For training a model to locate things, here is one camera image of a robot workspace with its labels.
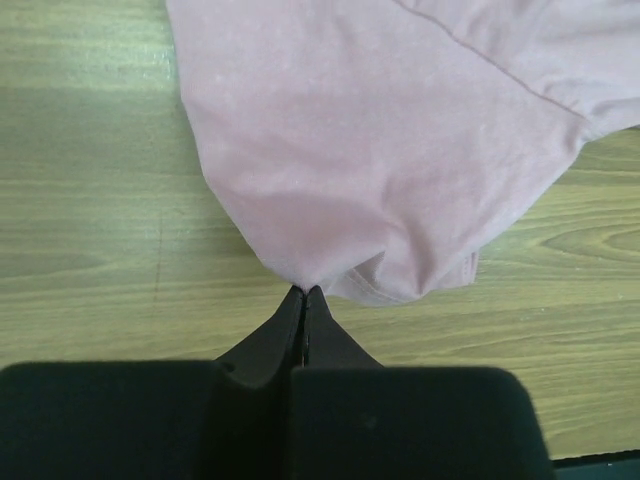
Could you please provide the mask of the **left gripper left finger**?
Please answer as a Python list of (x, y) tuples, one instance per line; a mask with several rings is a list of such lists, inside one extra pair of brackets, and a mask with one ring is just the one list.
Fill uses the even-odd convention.
[(1, 372), (5, 479), (278, 479), (304, 296), (214, 360), (23, 362)]

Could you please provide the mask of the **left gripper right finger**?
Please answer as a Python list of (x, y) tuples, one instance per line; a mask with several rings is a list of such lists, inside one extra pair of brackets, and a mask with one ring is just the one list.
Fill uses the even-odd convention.
[(294, 479), (551, 479), (527, 390), (495, 367), (384, 367), (311, 289), (290, 383)]

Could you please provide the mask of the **pink t shirt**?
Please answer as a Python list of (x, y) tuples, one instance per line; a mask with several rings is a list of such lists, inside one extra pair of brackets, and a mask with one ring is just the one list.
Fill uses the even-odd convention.
[(366, 305), (472, 282), (639, 123), (635, 1), (171, 1), (203, 176), (262, 264)]

